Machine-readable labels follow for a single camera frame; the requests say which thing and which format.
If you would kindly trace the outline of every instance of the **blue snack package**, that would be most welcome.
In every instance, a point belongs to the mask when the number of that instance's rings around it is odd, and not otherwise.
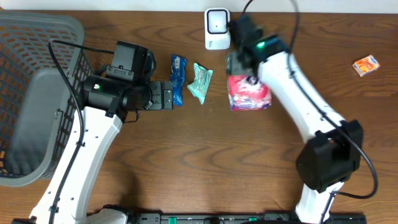
[[[203,104],[205,102],[207,89],[209,89],[213,71],[206,70],[197,63],[193,64],[193,69],[195,70],[195,79],[193,83],[188,85],[188,89],[195,97],[199,98],[200,103]]]
[[[172,74],[170,81],[173,84],[173,100],[177,106],[182,106],[182,86],[185,83],[185,66],[187,59],[172,55]]]

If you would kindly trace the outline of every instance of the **green light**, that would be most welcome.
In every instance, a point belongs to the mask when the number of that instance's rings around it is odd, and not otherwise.
[[[265,46],[266,46],[266,42],[265,42],[265,41],[260,42],[260,43],[258,43],[258,44],[256,45],[256,47],[259,48],[259,49],[264,48]]]

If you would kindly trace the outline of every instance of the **white wall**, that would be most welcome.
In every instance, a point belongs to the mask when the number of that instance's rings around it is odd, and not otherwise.
[[[4,9],[242,11],[248,0],[0,0]],[[398,13],[398,0],[297,0],[302,12]],[[254,0],[248,11],[291,12],[289,0]]]

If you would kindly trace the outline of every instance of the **blue wrapper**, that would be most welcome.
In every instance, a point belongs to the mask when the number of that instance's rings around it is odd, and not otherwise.
[[[170,81],[173,84],[174,104],[177,106],[182,106],[182,86],[185,83],[185,66],[187,66],[187,59],[178,55],[172,55]]]

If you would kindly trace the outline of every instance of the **green connector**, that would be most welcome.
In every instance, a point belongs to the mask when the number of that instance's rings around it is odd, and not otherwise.
[[[177,218],[169,218],[169,224],[177,224]]]

